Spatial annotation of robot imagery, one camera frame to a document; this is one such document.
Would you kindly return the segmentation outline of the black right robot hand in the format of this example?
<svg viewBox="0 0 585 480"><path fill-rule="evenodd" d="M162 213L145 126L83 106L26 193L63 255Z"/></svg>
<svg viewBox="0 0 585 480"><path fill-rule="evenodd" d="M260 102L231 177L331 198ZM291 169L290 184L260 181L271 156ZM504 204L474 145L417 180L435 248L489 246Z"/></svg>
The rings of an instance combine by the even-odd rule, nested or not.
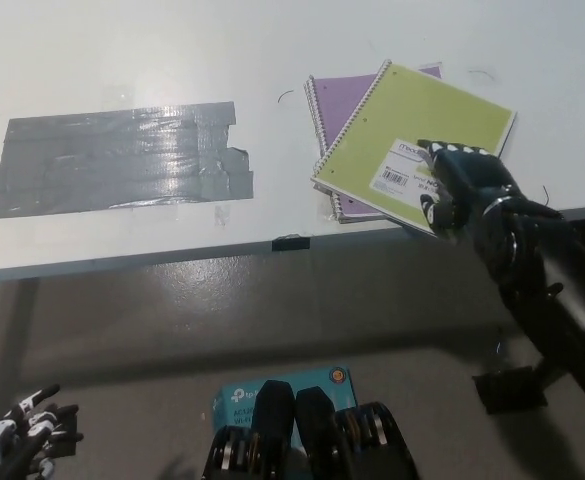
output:
<svg viewBox="0 0 585 480"><path fill-rule="evenodd" d="M423 194L420 205L440 238L456 236L473 217L522 195L501 159L482 147L427 139L419 139L417 146L436 184L436 192Z"/></svg>

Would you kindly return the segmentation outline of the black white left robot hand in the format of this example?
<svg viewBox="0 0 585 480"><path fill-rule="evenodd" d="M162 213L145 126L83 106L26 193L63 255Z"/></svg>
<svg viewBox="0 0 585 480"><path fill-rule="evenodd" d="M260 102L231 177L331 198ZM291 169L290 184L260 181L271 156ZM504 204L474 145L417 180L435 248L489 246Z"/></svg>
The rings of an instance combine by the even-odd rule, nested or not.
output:
<svg viewBox="0 0 585 480"><path fill-rule="evenodd" d="M79 406L39 407L59 391L58 384L39 389L0 417L0 479L52 479L56 461L76 454L84 439Z"/></svg>

